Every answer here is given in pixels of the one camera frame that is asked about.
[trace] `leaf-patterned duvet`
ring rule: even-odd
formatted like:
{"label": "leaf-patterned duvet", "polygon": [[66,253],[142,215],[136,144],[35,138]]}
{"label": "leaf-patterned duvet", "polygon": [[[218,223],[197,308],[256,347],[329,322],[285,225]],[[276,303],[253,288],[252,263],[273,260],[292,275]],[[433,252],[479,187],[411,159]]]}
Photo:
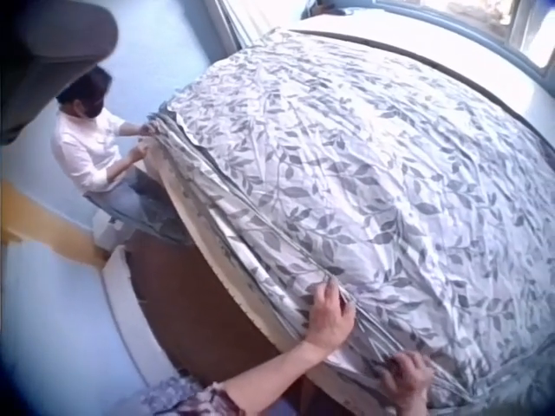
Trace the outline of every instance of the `leaf-patterned duvet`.
{"label": "leaf-patterned duvet", "polygon": [[382,400],[381,364],[417,349],[437,413],[550,398],[553,155],[503,109],[407,57],[276,31],[153,118],[291,333],[329,276],[356,302],[329,365],[361,397]]}

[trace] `sleeve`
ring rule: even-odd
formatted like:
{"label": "sleeve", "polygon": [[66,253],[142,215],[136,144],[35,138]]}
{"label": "sleeve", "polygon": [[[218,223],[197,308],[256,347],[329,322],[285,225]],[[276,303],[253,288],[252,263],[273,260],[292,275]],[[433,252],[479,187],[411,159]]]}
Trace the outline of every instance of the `sleeve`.
{"label": "sleeve", "polygon": [[117,115],[113,115],[110,113],[106,108],[103,110],[106,115],[106,120],[108,121],[108,127],[112,134],[119,136],[120,135],[120,127],[123,126],[125,120],[121,119]]}
{"label": "sleeve", "polygon": [[213,384],[202,392],[194,394],[181,402],[175,412],[181,416],[202,414],[242,416],[245,414],[227,395],[221,384]]}
{"label": "sleeve", "polygon": [[107,169],[97,169],[79,142],[65,138],[60,143],[66,173],[85,191],[99,191],[108,185]]}

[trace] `black hair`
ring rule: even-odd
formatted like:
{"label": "black hair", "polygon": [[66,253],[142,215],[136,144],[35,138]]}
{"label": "black hair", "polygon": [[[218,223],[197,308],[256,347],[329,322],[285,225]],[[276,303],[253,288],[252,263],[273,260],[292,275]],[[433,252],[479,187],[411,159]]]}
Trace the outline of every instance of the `black hair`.
{"label": "black hair", "polygon": [[56,99],[60,104],[67,104],[75,100],[98,101],[106,95],[112,76],[98,65],[88,71],[81,78],[69,84]]}

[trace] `window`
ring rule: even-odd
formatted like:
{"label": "window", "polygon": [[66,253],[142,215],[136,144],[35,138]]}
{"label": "window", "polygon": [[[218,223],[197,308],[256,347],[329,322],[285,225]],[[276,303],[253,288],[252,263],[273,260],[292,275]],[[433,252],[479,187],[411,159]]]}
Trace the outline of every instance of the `window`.
{"label": "window", "polygon": [[545,68],[555,49],[555,9],[547,0],[377,0],[463,23]]}

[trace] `white shirt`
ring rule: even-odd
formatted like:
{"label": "white shirt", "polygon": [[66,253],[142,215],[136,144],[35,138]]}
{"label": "white shirt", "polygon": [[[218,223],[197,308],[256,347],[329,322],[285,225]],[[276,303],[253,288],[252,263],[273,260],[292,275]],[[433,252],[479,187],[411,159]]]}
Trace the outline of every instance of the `white shirt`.
{"label": "white shirt", "polygon": [[52,152],[63,172],[82,193],[105,192],[121,180],[108,183],[107,169],[121,159],[115,144],[123,119],[106,108],[95,119],[58,112]]}

